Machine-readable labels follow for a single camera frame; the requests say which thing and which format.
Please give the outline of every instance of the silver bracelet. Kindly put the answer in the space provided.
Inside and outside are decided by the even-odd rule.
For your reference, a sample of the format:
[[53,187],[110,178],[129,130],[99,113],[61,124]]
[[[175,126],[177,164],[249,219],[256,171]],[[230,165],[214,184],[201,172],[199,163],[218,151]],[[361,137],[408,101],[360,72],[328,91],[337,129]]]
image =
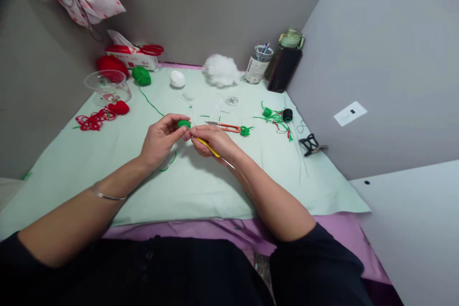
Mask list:
[[109,200],[112,200],[112,201],[122,201],[122,200],[127,198],[127,196],[126,197],[112,197],[112,196],[104,195],[103,193],[100,193],[99,191],[96,190],[96,185],[95,184],[93,186],[91,186],[90,189],[96,196],[98,196],[100,198],[109,199]]

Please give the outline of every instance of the forearm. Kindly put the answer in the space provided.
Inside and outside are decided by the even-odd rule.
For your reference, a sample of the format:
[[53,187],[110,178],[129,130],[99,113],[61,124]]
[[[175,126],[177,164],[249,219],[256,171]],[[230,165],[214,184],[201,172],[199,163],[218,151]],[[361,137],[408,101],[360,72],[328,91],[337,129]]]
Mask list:
[[[126,197],[152,170],[133,159],[97,182],[97,191]],[[104,231],[123,203],[97,197],[88,188],[20,231],[19,240],[42,263],[62,266]]]
[[308,234],[316,225],[306,208],[270,178],[245,153],[232,160],[229,168],[252,199],[260,218],[281,241],[292,241]]

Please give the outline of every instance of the red scissors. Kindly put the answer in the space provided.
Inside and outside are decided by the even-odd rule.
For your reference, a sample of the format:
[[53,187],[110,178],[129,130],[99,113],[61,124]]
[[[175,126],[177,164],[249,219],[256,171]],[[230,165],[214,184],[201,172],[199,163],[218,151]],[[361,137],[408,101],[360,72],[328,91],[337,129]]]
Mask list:
[[137,46],[142,53],[150,56],[159,56],[164,51],[164,48],[160,45],[148,44],[148,45],[138,45]]
[[222,129],[224,131],[240,132],[240,127],[238,127],[238,126],[232,126],[232,125],[229,125],[229,124],[223,124],[223,123],[217,123],[217,122],[211,122],[211,121],[207,121],[206,123],[224,127],[224,128],[220,128],[220,129]]

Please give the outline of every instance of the yellow crochet hook handle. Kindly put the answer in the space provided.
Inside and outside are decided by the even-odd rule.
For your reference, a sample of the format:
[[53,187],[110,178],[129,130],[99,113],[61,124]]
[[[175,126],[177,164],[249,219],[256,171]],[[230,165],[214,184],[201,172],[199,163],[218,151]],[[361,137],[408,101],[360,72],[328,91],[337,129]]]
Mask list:
[[218,154],[216,151],[214,151],[214,150],[212,149],[212,147],[209,145],[209,143],[208,143],[206,140],[203,140],[203,139],[201,139],[201,138],[197,138],[197,139],[198,139],[200,142],[202,142],[204,145],[206,145],[206,146],[210,149],[210,151],[214,154],[214,156],[216,156],[217,158],[221,158],[221,155]]

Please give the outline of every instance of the light green cloth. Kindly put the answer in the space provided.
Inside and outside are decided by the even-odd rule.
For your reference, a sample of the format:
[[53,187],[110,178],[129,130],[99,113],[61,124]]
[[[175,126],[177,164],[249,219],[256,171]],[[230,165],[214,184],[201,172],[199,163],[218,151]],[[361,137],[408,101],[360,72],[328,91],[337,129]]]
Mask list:
[[[254,126],[248,137],[229,133],[231,138],[250,155],[276,182],[294,195],[313,215],[339,211],[367,212],[368,206],[323,153],[305,158],[298,139],[309,131],[296,132],[301,118],[286,93],[268,92],[266,84],[216,89],[210,87],[198,70],[182,69],[186,86],[177,90],[169,86],[172,69],[151,73],[152,84],[142,88],[149,100],[164,114],[182,113],[192,117],[189,105],[178,93],[195,97],[191,103],[197,124],[206,120]],[[32,169],[32,175],[16,197],[0,213],[0,239],[21,230],[80,191],[104,178],[141,150],[148,126],[161,116],[147,103],[132,78],[128,81],[132,99],[131,110],[114,121],[105,121],[100,131],[72,129],[74,118],[43,152]],[[220,102],[221,96],[236,96],[235,107]],[[101,109],[93,95],[76,113],[90,115]],[[290,123],[294,141],[286,134],[276,133],[272,123],[261,116],[261,101],[271,109],[293,110]],[[214,115],[212,118],[200,115]],[[177,158],[169,165],[177,151]],[[238,218],[256,216],[254,207],[233,175],[214,159],[196,153],[191,142],[180,140],[166,159],[165,172],[155,171],[128,199],[114,219],[114,225],[177,219]]]

